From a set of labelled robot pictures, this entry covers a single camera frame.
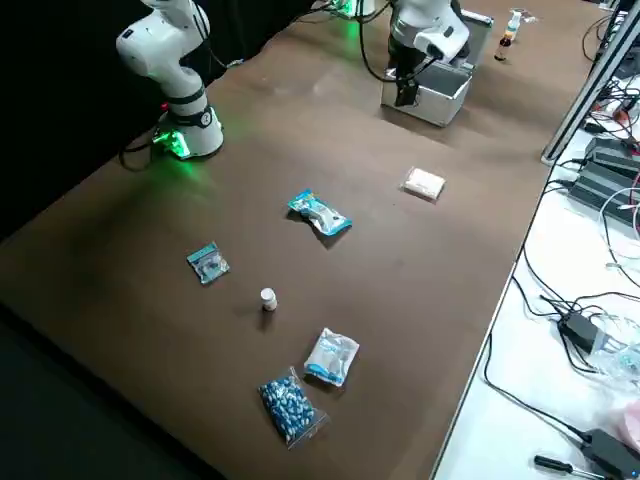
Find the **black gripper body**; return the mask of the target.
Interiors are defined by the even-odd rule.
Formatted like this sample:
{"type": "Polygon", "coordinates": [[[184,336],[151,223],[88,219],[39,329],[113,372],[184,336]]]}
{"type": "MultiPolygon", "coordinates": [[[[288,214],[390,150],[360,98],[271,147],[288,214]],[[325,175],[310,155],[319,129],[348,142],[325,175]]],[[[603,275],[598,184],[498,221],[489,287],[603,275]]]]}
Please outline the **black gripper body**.
{"type": "Polygon", "coordinates": [[[395,69],[397,84],[406,82],[411,77],[415,66],[418,64],[418,52],[413,47],[408,47],[402,42],[391,38],[391,67],[395,69]]]}

